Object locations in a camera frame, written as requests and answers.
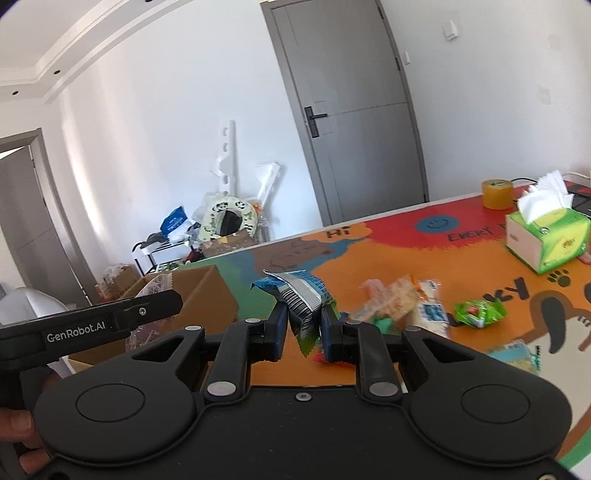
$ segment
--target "doorway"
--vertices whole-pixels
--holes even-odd
[[[428,201],[410,94],[376,0],[261,6],[323,223]]]
[[[72,308],[96,303],[95,279],[64,215],[41,129],[0,140],[0,225],[27,287]]]

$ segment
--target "white chair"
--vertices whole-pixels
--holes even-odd
[[[33,320],[55,313],[67,312],[67,310],[62,302],[43,292],[33,288],[19,287],[0,300],[0,325]],[[62,378],[69,377],[74,373],[67,357],[60,358],[59,361],[49,364],[48,367],[55,370]]]

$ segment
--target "human hand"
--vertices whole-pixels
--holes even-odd
[[[43,389],[59,379],[60,377],[52,372]],[[25,447],[33,449],[19,458],[26,473],[37,472],[49,462],[49,455],[42,448],[41,437],[35,431],[33,416],[26,410],[0,408],[0,442],[22,442]]]

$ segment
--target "paw print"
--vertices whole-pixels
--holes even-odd
[[[228,203],[227,202],[217,203],[213,207],[213,211],[214,212],[222,212],[222,211],[226,210],[227,208],[228,208]]]
[[[568,277],[568,274],[568,270],[556,270],[554,273],[550,274],[548,281],[557,283],[560,287],[568,287],[570,285],[570,277]]]

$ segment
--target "blue snack package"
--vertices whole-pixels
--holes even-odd
[[[487,355],[503,363],[525,370],[530,374],[540,374],[540,359],[538,355],[530,353],[530,350],[527,348],[527,345],[523,340],[516,340],[515,342],[508,343],[507,345],[488,352]]]
[[[184,212],[184,208],[181,205],[170,212],[170,215],[164,219],[162,225],[160,225],[160,232],[162,232],[162,235],[164,235],[165,238],[168,238],[168,234],[174,232],[185,222],[185,220],[187,220],[187,214]]]
[[[320,315],[324,305],[331,305],[337,318],[336,301],[324,282],[306,270],[271,273],[252,284],[284,301],[289,308],[291,331],[297,338],[300,351],[308,356],[320,336]]]

